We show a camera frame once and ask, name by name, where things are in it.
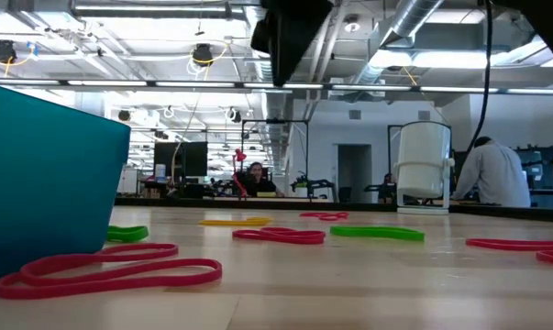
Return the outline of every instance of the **white shirt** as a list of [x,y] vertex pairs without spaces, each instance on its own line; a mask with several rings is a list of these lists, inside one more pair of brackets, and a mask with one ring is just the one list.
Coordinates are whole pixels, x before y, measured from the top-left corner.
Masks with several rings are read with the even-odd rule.
[[521,159],[514,150],[493,141],[474,148],[463,164],[454,199],[462,199],[478,183],[480,202],[530,207],[531,197]]

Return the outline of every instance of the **person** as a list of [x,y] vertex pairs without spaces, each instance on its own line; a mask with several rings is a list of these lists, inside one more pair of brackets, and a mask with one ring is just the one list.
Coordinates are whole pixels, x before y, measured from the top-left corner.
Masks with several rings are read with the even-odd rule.
[[262,178],[264,168],[261,163],[254,162],[248,168],[248,179],[244,186],[248,195],[258,196],[258,193],[276,193],[278,197],[284,197],[284,194],[276,187],[274,182]]
[[384,175],[384,183],[378,190],[379,204],[393,204],[396,200],[396,181],[392,173]]
[[531,206],[521,159],[512,149],[489,137],[478,137],[474,142],[474,149],[463,164],[452,199],[462,199],[476,183],[483,204]]

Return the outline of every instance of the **green rubber band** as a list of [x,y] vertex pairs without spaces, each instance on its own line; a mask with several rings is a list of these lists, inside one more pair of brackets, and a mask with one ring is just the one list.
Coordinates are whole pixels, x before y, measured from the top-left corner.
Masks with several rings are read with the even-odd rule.
[[410,241],[425,241],[425,233],[413,229],[392,226],[347,226],[332,225],[331,235],[344,237],[381,237]]
[[107,240],[114,242],[135,243],[149,236],[148,228],[144,225],[132,227],[109,226]]

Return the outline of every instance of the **plastic bin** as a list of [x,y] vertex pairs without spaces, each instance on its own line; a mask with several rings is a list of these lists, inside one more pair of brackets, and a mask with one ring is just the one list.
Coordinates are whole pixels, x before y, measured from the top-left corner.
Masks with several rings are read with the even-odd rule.
[[0,276],[103,247],[129,133],[0,87]]

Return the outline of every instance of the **doorway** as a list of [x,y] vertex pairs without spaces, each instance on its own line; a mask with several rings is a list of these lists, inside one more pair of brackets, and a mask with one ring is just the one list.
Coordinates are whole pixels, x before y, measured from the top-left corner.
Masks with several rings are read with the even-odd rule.
[[371,145],[337,145],[337,187],[339,201],[371,203],[364,192],[371,184]]

